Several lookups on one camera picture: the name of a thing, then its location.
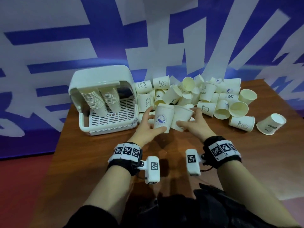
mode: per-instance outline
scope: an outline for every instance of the hand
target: hand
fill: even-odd
[[[188,129],[189,132],[199,138],[201,142],[204,142],[209,137],[216,136],[203,118],[202,110],[199,108],[192,108],[191,110],[195,111],[193,115],[195,120],[189,122],[177,121],[177,126]]]
[[[141,123],[139,124],[135,133],[129,139],[128,142],[134,142],[135,144],[139,145],[142,148],[144,145],[152,141],[154,137],[156,137],[161,133],[164,133],[167,130],[167,127],[165,126],[158,127],[156,129],[151,129],[153,125],[148,123],[148,119],[154,118],[154,115],[149,115],[151,110],[152,107],[149,107],[145,111]]]

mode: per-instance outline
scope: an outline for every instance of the wooden table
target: wooden table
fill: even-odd
[[[304,196],[304,120],[263,80],[242,82],[242,88],[252,89],[258,94],[257,100],[249,105],[248,116],[260,121],[272,113],[279,113],[287,123],[274,135],[267,136],[256,127],[250,133],[230,127],[228,120],[206,116],[206,121],[215,133],[233,141],[241,152],[243,164],[279,199]],[[87,136],[80,131],[78,112],[72,106],[30,227],[62,227],[104,175],[113,148],[127,141],[134,131]],[[164,196],[181,193],[192,197],[192,190],[198,188],[199,182],[221,187],[215,170],[202,173],[200,177],[187,175],[185,151],[189,148],[203,152],[197,138],[173,129],[146,145],[143,159],[150,155],[158,156],[162,178],[156,185],[146,185],[135,177],[129,200],[136,205],[136,202],[159,193]]]

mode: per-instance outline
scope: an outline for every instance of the sleeve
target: sleeve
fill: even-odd
[[[63,228],[118,227],[116,219],[107,211],[95,206],[82,206]]]

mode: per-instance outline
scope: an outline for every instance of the forearm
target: forearm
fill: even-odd
[[[120,221],[131,182],[130,173],[121,166],[112,166],[97,184],[84,205],[97,206]]]
[[[280,227],[299,226],[283,204],[239,161],[226,162],[217,173],[226,194],[265,222]]]

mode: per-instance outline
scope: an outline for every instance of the floor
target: floor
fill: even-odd
[[[28,227],[52,155],[0,162],[0,227]],[[283,204],[304,226],[304,197]]]

